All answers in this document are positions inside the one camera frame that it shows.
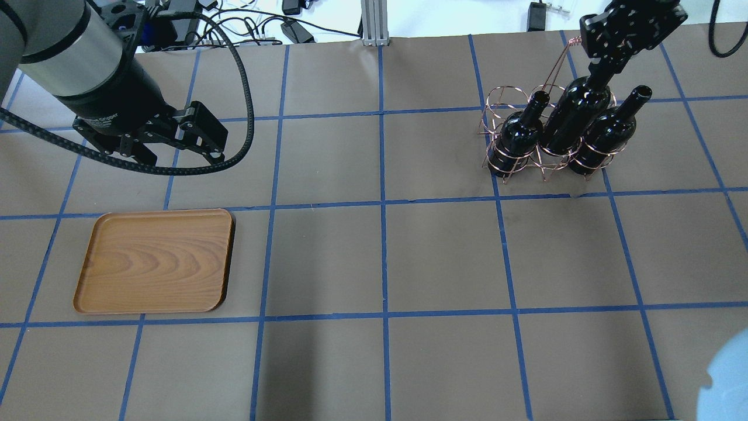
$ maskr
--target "bottle neck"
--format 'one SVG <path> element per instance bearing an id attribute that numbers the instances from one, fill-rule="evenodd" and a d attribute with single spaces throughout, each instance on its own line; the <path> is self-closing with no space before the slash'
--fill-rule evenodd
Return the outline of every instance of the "bottle neck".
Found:
<path id="1" fill-rule="evenodd" d="M 648 86 L 637 86 L 618 108 L 616 117 L 623 121 L 632 119 L 650 98 L 652 98 L 652 90 Z"/>
<path id="2" fill-rule="evenodd" d="M 594 72 L 587 77 L 585 85 L 587 85 L 593 91 L 603 91 L 612 78 L 612 72 Z"/>
<path id="3" fill-rule="evenodd" d="M 548 106 L 548 101 L 551 98 L 548 96 L 548 93 L 545 91 L 537 91 L 533 94 L 533 96 L 530 98 L 530 102 L 527 104 L 527 107 L 525 107 L 524 111 L 520 115 L 519 121 L 524 126 L 531 125 L 534 121 L 537 121 L 540 119 L 540 115 L 543 113 L 543 110 L 546 106 Z"/>

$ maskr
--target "wine bottle holder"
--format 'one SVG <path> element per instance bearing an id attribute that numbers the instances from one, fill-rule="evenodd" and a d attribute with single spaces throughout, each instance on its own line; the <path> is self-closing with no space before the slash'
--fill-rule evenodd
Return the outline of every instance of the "wine bottle holder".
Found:
<path id="1" fill-rule="evenodd" d="M 611 152 L 601 152 L 601 151 L 598 151 L 597 149 L 595 149 L 592 145 L 588 145 L 584 141 L 581 141 L 580 148 L 589 149 L 590 151 L 594 152 L 595 154 L 601 155 L 603 157 L 603 160 L 602 160 L 602 162 L 600 162 L 600 165 L 598 165 L 596 167 L 586 166 L 586 165 L 582 164 L 576 158 L 572 158 L 572 160 L 574 161 L 574 163 L 576 163 L 577 165 L 582 166 L 582 167 L 584 167 L 586 169 L 592 170 L 592 173 L 583 176 L 584 180 L 587 181 L 587 180 L 589 180 L 589 176 L 591 176 L 592 174 L 595 174 L 596 171 L 598 171 L 599 169 L 603 169 L 603 168 L 607 167 L 608 165 L 610 165 L 610 163 L 613 161 L 613 158 L 615 158 L 618 153 L 620 153 L 624 149 L 626 149 L 626 145 L 623 145 L 622 147 L 620 147 L 620 148 L 618 148 L 618 149 L 616 149 L 614 151 L 611 151 Z"/>
<path id="2" fill-rule="evenodd" d="M 536 86 L 530 94 L 527 94 L 522 88 L 519 88 L 517 86 L 512 85 L 503 85 L 503 86 L 497 86 L 496 88 L 493 88 L 489 91 L 488 95 L 485 98 L 485 104 L 483 106 L 483 112 L 481 114 L 480 121 L 478 123 L 477 128 L 477 134 L 479 135 L 487 135 L 488 136 L 488 147 L 485 150 L 485 156 L 483 158 L 483 168 L 488 168 L 489 166 L 491 169 L 495 170 L 496 172 L 500 173 L 500 176 L 502 178 L 502 183 L 506 184 L 509 179 L 516 173 L 520 172 L 521 170 L 525 168 L 535 168 L 540 170 L 540 175 L 543 181 L 548 181 L 551 177 L 551 175 L 557 171 L 560 171 L 572 161 L 575 160 L 575 156 L 577 155 L 578 151 L 581 148 L 589 148 L 595 153 L 603 154 L 605 155 L 604 162 L 599 166 L 597 169 L 604 168 L 605 166 L 610 164 L 610 161 L 613 160 L 613 157 L 623 150 L 620 149 L 618 151 L 610 152 L 610 153 L 603 153 L 600 151 L 595 150 L 594 148 L 590 147 L 587 144 L 584 144 L 581 139 L 574 145 L 573 148 L 567 153 L 563 155 L 554 154 L 548 151 L 547 149 L 541 147 L 540 145 L 536 145 L 535 149 L 531 151 L 530 153 L 521 156 L 516 157 L 511 154 L 509 154 L 504 148 L 501 147 L 501 128 L 503 127 L 504 123 L 506 122 L 506 117 L 509 116 L 509 114 L 521 111 L 522 108 L 511 104 L 509 101 L 502 102 L 504 99 L 504 94 L 506 92 L 511 93 L 519 93 L 520 99 L 524 103 L 529 102 L 530 95 L 538 90 L 545 90 L 548 88 L 548 92 L 551 92 L 553 88 L 558 88 L 561 90 L 561 92 L 564 92 L 565 88 L 563 86 L 555 85 L 555 84 L 544 84 L 544 85 L 538 85 Z M 614 107 L 618 105 L 618 101 L 616 99 L 616 95 L 612 94 L 612 101 L 610 104 L 610 107 Z M 547 108 L 555 108 L 556 106 L 552 103 L 548 104 Z M 506 114 L 506 117 L 500 112 L 502 110 L 509 110 L 509 113 Z M 550 113 L 544 113 L 541 115 L 541 122 L 545 125 L 546 121 L 548 120 L 548 117 L 550 116 Z M 512 167 L 509 171 L 504 171 L 493 164 L 491 164 L 489 158 L 491 156 L 491 149 L 494 150 L 495 153 L 501 154 L 507 158 L 512 158 L 515 160 L 518 160 L 517 163 Z"/>

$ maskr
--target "metal frame post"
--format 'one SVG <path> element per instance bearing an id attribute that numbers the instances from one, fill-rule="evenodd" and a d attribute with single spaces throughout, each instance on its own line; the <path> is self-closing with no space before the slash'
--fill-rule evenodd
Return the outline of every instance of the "metal frame post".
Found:
<path id="1" fill-rule="evenodd" d="M 361 0 L 362 41 L 365 46 L 390 45 L 387 30 L 387 0 Z"/>

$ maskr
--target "robotic arm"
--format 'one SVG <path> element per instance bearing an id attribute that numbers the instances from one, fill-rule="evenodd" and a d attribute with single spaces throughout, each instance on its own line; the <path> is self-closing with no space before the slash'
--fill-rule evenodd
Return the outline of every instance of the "robotic arm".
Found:
<path id="1" fill-rule="evenodd" d="M 582 16 L 590 74 L 621 73 L 631 57 L 654 49 L 687 18 L 680 0 L 613 0 L 605 12 Z"/>
<path id="2" fill-rule="evenodd" d="M 53 135 L 0 109 L 0 118 L 72 151 L 110 165 L 161 175 L 220 171 L 239 162 L 251 146 L 254 113 L 244 66 L 229 45 L 242 77 L 248 106 L 248 136 L 229 160 L 223 150 L 227 131 L 200 102 L 177 110 L 134 59 L 148 19 L 203 15 L 148 9 L 131 0 L 96 7 L 85 0 L 0 0 L 0 91 L 16 66 L 76 114 L 73 127 L 98 151 Z M 177 131 L 182 130 L 181 139 Z M 156 167 L 149 143 L 165 143 L 203 155 L 209 166 Z M 117 153 L 135 163 L 110 157 Z"/>

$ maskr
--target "white floor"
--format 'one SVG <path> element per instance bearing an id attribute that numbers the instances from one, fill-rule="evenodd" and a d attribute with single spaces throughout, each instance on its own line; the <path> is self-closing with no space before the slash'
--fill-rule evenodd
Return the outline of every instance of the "white floor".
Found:
<path id="1" fill-rule="evenodd" d="M 224 0 L 224 8 L 240 6 L 243 0 Z M 390 0 L 387 3 L 388 28 L 391 37 L 439 37 L 445 35 L 490 34 L 523 32 L 527 29 L 529 0 Z M 549 11 L 546 29 L 579 29 L 579 18 L 586 14 L 601 13 L 610 0 L 554 0 L 547 1 L 564 12 Z M 250 9 L 272 13 L 281 11 L 282 0 L 256 0 Z M 711 0 L 681 0 L 689 14 L 687 24 L 707 23 L 711 14 Z M 722 0 L 718 22 L 748 20 L 746 0 Z M 225 13 L 229 16 L 252 16 L 252 13 Z M 356 32 L 361 18 L 359 0 L 317 0 L 301 15 L 294 16 L 317 25 L 341 31 Z M 237 21 L 237 31 L 244 31 Z M 350 40 L 350 37 L 332 34 L 307 26 L 316 42 Z M 278 21 L 267 25 L 267 35 L 288 43 Z"/>

